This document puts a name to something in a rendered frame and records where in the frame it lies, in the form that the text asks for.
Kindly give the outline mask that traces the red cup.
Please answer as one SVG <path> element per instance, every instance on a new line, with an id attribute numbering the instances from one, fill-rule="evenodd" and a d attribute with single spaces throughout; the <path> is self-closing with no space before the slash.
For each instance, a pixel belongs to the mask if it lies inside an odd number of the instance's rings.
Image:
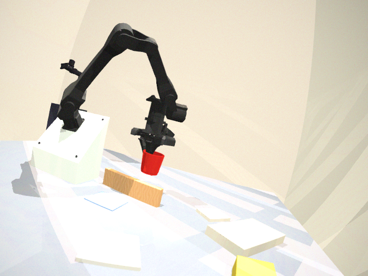
<path id="1" fill-rule="evenodd" d="M 141 172 L 148 175 L 157 175 L 162 165 L 164 155 L 158 152 L 154 152 L 153 155 L 146 153 L 143 150 L 143 157 L 141 163 Z"/>

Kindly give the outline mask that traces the tan wooden block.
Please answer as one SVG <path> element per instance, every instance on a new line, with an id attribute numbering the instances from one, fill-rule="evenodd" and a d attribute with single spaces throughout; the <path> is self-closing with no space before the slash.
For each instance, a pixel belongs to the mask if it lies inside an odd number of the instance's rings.
<path id="1" fill-rule="evenodd" d="M 105 168 L 103 184 L 125 195 L 158 208 L 161 203 L 163 188 Z"/>

